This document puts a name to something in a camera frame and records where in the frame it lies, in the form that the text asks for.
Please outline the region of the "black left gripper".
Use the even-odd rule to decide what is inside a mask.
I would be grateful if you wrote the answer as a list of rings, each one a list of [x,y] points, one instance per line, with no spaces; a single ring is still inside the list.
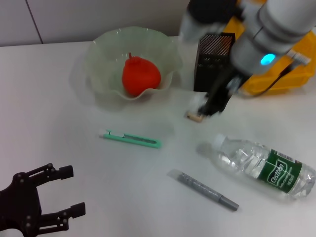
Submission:
[[[0,192],[0,230],[16,229],[25,237],[35,237],[38,232],[67,231],[70,218],[75,219],[86,214],[85,203],[40,217],[41,207],[36,187],[73,176],[71,165],[56,169],[52,163],[26,173],[15,174],[11,184]]]

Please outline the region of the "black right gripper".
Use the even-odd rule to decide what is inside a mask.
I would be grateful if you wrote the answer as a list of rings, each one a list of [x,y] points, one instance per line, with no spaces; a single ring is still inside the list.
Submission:
[[[207,106],[202,106],[199,113],[211,117],[224,111],[231,96],[237,93],[247,81],[247,76],[237,71],[222,71],[208,93]]]

